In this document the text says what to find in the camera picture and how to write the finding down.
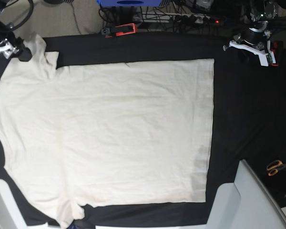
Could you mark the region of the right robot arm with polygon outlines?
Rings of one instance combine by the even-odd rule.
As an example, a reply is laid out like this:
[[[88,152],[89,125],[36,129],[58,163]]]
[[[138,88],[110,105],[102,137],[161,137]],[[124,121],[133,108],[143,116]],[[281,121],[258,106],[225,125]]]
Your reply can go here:
[[[7,60],[18,58],[22,62],[28,62],[32,58],[32,53],[29,48],[24,45],[24,40],[16,37],[14,31],[24,25],[31,17],[34,10],[33,1],[28,1],[29,11],[26,17],[16,26],[10,27],[0,21],[0,54]],[[9,7],[7,0],[0,0],[0,13]]]

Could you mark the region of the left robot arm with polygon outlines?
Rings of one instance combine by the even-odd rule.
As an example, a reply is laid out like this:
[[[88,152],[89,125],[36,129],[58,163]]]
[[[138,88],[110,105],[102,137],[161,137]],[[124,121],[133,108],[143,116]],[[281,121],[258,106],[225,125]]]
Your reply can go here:
[[[271,41],[277,31],[286,30],[286,16],[278,15],[276,0],[251,0],[245,7],[249,23],[229,42],[229,47],[256,55],[261,66],[278,66],[277,47]]]

